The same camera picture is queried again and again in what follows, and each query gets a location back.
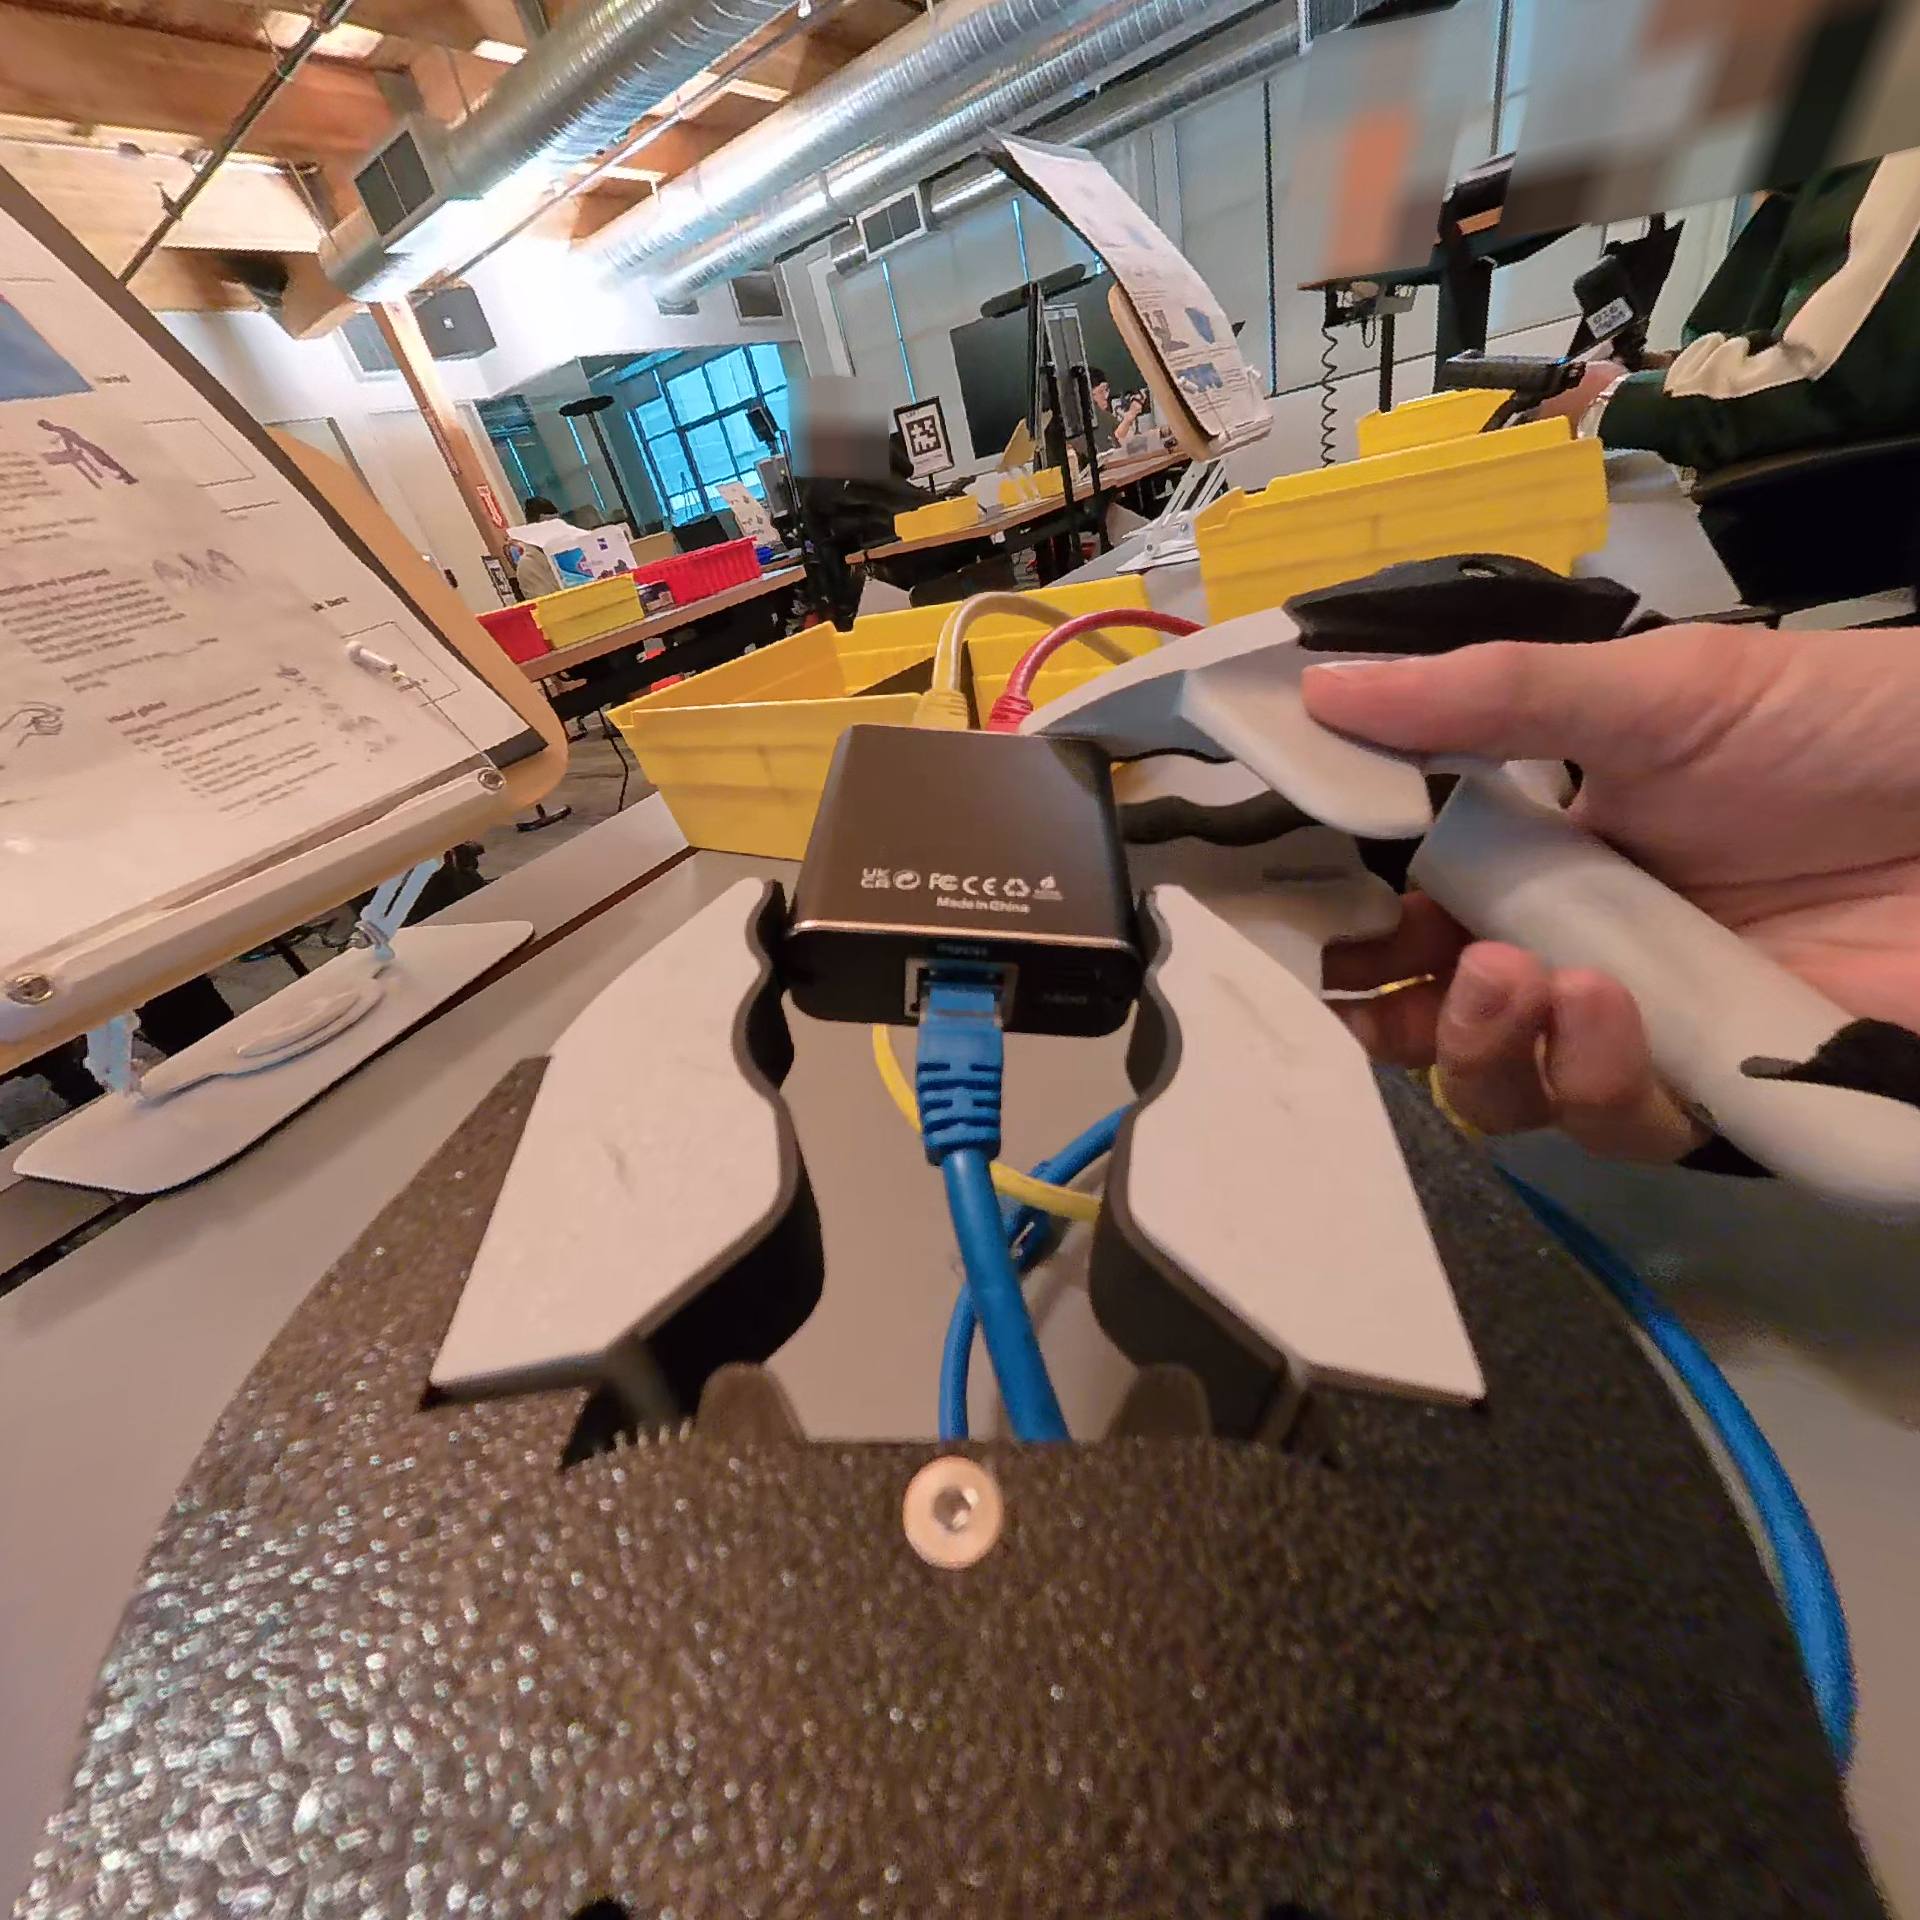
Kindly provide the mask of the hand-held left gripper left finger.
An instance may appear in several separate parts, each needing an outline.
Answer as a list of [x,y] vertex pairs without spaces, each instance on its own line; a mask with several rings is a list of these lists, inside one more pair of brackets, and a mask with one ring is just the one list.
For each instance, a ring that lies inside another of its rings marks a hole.
[[546,1058],[432,1362],[439,1401],[597,1387],[694,1411],[826,1291],[784,1101],[784,892],[740,880],[599,993]]

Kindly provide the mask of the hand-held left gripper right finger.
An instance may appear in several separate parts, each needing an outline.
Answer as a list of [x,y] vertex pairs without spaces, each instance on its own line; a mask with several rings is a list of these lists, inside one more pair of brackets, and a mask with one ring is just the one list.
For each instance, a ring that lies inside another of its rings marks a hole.
[[1314,985],[1182,884],[1146,975],[1087,1257],[1106,1340],[1203,1429],[1280,1436],[1314,1391],[1448,1408],[1486,1384],[1375,1075]]

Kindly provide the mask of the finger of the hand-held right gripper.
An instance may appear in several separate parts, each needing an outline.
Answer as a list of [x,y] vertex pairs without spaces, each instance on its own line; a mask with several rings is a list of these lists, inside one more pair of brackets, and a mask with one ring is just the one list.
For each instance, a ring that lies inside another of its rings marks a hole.
[[1114,761],[1166,752],[1227,759],[1307,819],[1374,842],[1418,842],[1432,803],[1418,759],[1314,723],[1309,665],[1374,657],[1302,648],[1288,616],[1240,616],[1168,641],[1035,709],[1027,737],[1076,737]]
[[1398,895],[1349,835],[1235,761],[1122,761],[1117,819],[1138,892],[1184,887],[1259,948],[1358,945],[1402,921]]

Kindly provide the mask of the black network adapter box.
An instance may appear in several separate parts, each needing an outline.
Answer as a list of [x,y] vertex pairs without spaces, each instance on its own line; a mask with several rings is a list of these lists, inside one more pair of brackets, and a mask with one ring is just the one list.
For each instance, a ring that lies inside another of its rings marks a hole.
[[1078,739],[840,733],[782,938],[812,1019],[914,1024],[938,975],[1010,1034],[1106,1037],[1142,985],[1106,757]]

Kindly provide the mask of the grey desk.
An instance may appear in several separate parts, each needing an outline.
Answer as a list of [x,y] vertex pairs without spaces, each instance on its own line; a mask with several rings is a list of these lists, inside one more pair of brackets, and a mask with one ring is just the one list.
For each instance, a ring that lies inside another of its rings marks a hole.
[[[258,1357],[503,1072],[709,899],[786,863],[684,852],[658,800],[478,896],[546,945],[207,1181],[98,1231],[5,1296],[5,1914],[71,1783],[90,1696],[180,1480]],[[867,1042],[795,1024],[795,1101],[831,1272],[778,1372],[815,1433],[920,1436],[954,1257]],[[1764,1184],[1502,1153],[1631,1259],[1757,1416],[1854,1632],[1848,1795],[1916,1916],[1916,1233]]]

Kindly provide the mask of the person's right hand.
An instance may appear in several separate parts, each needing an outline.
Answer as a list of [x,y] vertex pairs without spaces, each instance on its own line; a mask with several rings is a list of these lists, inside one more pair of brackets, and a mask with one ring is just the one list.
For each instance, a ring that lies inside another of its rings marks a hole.
[[[1918,1023],[1916,629],[1671,624],[1320,664],[1325,729],[1408,754],[1570,761],[1573,819],[1848,1017]],[[1477,941],[1423,895],[1325,961],[1366,1053],[1428,1072],[1484,1137],[1559,1132],[1604,1159],[1760,1175],[1661,1084],[1604,975]]]

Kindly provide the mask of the black monitor screen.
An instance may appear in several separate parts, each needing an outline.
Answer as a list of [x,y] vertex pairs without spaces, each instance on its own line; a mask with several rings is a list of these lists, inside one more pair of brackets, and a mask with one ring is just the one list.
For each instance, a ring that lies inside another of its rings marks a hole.
[[[1087,371],[1090,387],[1106,385],[1111,409],[1141,391],[1141,376],[1114,323],[1111,288],[1111,277],[1098,275],[1046,298],[1046,351],[1062,376],[1070,431],[1078,428],[1070,378],[1074,367]],[[1018,426],[1030,416],[1039,354],[1030,308],[1027,288],[1018,288],[989,298],[979,320],[950,329],[950,357],[976,457],[1002,457]]]

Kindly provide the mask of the wooden document stand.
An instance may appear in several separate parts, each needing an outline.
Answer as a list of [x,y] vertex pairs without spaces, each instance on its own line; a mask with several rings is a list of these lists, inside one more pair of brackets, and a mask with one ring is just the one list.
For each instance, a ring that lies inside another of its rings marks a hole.
[[988,155],[1111,275],[1111,317],[1180,450],[1205,463],[1267,439],[1269,397],[1222,304],[1106,167],[1087,151],[1020,136],[989,140]]

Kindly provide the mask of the instruction sheet on stand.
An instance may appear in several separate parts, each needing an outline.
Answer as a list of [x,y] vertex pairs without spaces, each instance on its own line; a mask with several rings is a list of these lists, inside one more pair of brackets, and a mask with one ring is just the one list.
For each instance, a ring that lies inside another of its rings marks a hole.
[[[5,176],[3,194],[5,210],[44,219],[54,242],[75,249],[79,265],[98,273],[138,320],[166,329],[24,185]],[[447,784],[323,849],[286,852],[203,896],[118,919],[46,969],[6,967],[3,929],[5,1072],[79,1040],[82,1063],[101,1088],[60,1125],[8,1147],[5,1184],[125,1195],[192,1184],[245,1154],[534,936],[524,919],[447,929],[407,929],[405,919],[446,850],[506,824],[559,779],[567,763],[559,723],[348,468],[254,423],[326,515],[415,603],[428,629],[520,715],[530,737],[516,757],[498,752],[486,761],[467,791]]]

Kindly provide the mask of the background work table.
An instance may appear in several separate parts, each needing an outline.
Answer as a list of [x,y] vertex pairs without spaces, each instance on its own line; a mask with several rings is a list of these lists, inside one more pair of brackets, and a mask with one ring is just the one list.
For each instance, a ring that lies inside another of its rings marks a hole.
[[755,584],[740,584],[724,593],[709,594],[703,600],[693,601],[686,609],[653,612],[618,631],[605,631],[587,641],[573,642],[568,648],[559,648],[558,651],[548,651],[540,658],[520,664],[519,673],[528,681],[543,684],[556,681],[567,673],[573,673],[605,657],[614,657],[630,650],[640,650],[645,655],[647,650],[655,650],[658,645],[663,645],[664,637],[671,633],[700,626],[701,623],[719,616],[728,616],[735,609],[759,603],[762,600],[768,600],[773,594],[791,593],[802,584],[802,568],[780,568],[774,572],[765,572]]

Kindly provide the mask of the black floor lamp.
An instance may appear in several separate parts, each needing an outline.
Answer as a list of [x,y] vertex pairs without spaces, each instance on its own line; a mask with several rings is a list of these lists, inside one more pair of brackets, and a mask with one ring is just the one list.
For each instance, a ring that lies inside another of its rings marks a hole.
[[640,515],[632,508],[632,499],[626,490],[623,476],[618,466],[618,457],[613,453],[613,447],[608,442],[608,433],[605,433],[605,426],[603,426],[603,413],[613,405],[614,405],[614,397],[608,395],[608,394],[587,394],[587,395],[576,397],[576,400],[564,400],[559,405],[559,416],[567,419],[573,426],[586,423],[586,428],[592,433],[592,443],[597,447],[600,466],[608,472],[608,483],[614,491],[621,519],[629,523],[629,529],[632,533],[637,533]]

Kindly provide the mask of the printed instruction sheet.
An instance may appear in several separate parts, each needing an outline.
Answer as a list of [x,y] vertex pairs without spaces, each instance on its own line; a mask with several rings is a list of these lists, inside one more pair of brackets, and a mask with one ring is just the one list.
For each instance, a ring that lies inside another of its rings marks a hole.
[[6,967],[520,752],[246,411],[22,210],[3,295]]

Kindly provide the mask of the silver ventilation duct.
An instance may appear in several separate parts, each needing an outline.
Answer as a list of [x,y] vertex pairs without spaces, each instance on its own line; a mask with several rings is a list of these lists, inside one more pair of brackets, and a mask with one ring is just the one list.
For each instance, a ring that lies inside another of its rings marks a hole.
[[940,5],[576,247],[663,311],[780,260],[1243,2]]
[[578,163],[782,12],[782,2],[572,8],[459,123],[408,115],[365,155],[352,207],[320,247],[325,277],[367,304],[474,264]]

